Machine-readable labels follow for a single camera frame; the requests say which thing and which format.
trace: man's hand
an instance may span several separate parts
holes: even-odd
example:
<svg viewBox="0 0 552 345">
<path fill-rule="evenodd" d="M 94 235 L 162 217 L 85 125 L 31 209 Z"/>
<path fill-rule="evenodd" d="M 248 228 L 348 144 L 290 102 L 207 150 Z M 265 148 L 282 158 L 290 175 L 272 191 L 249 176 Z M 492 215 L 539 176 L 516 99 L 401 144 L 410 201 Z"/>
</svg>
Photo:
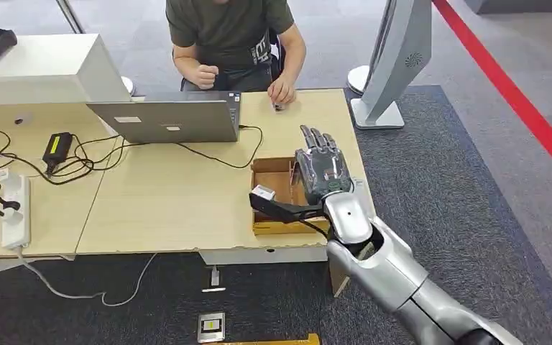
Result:
<svg viewBox="0 0 552 345">
<path fill-rule="evenodd" d="M 281 75 L 267 88 L 267 95 L 272 99 L 273 103 L 289 104 L 295 100 L 295 86 Z"/>
<path fill-rule="evenodd" d="M 219 74 L 217 66 L 199 65 L 192 74 L 190 82 L 196 84 L 202 90 L 208 90 L 215 86 L 215 78 Z"/>
</svg>

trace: yellow strip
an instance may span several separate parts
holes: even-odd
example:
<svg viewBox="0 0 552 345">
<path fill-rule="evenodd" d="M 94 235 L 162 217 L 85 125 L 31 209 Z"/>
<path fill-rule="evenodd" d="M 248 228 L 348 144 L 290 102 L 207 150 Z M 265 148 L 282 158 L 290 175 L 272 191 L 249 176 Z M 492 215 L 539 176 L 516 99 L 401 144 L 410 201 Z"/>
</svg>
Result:
<svg viewBox="0 0 552 345">
<path fill-rule="evenodd" d="M 60 137 L 56 137 L 54 139 L 54 143 L 52 144 L 52 151 L 50 151 L 50 153 L 56 153 L 56 149 L 58 148 L 58 142 L 60 142 Z"/>
<path fill-rule="evenodd" d="M 287 340 L 287 341 L 251 341 L 248 343 L 213 343 L 218 345 L 320 345 L 318 334 L 310 333 L 308 340 Z"/>
</svg>

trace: red floor line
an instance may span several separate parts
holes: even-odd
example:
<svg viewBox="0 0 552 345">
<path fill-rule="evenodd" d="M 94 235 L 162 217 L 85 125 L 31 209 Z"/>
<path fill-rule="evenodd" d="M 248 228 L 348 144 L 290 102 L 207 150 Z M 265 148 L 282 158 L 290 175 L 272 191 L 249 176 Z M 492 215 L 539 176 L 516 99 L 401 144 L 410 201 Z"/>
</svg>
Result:
<svg viewBox="0 0 552 345">
<path fill-rule="evenodd" d="M 513 80 L 498 65 L 486 47 L 462 21 L 462 18 L 454 11 L 447 0 L 433 0 L 433 3 L 477 65 L 484 71 L 506 102 L 511 105 L 513 111 L 517 113 L 530 132 L 552 156 L 552 126 L 549 122 L 513 83 Z"/>
</svg>

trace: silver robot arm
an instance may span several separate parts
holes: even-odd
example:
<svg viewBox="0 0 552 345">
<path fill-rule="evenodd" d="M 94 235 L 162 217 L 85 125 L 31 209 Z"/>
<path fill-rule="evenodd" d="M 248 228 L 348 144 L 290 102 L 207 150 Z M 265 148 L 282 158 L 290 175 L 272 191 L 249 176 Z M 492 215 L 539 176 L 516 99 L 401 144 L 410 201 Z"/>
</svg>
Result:
<svg viewBox="0 0 552 345">
<path fill-rule="evenodd" d="M 295 151 L 295 171 L 308 205 L 279 203 L 273 200 L 274 193 L 262 193 L 269 188 L 257 186 L 249 194 L 254 210 L 283 223 L 325 216 L 331 223 L 329 260 L 393 314 L 418 344 L 521 344 L 503 327 L 465 308 L 428 279 L 428 272 L 413 259 L 411 248 L 372 213 L 368 203 L 363 207 L 344 154 L 331 135 L 306 126 L 301 126 L 301 132 L 308 148 Z M 370 243 L 375 253 L 357 259 L 355 255 Z"/>
<path fill-rule="evenodd" d="M 332 193 L 323 204 L 333 226 L 334 239 L 327 244 L 329 260 L 393 314 L 418 344 L 521 344 L 499 324 L 465 308 L 428 279 L 411 248 L 380 218 L 368 218 L 353 193 Z M 369 242 L 375 253 L 357 259 L 351 249 Z"/>
</svg>

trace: metal plate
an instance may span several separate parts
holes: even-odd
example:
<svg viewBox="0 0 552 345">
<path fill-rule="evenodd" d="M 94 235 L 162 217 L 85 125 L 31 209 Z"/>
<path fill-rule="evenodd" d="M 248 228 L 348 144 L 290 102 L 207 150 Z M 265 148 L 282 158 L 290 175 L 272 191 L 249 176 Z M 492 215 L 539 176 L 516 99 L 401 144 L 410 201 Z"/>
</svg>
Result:
<svg viewBox="0 0 552 345">
<path fill-rule="evenodd" d="M 225 340 L 225 313 L 201 314 L 198 317 L 198 343 Z"/>
</svg>

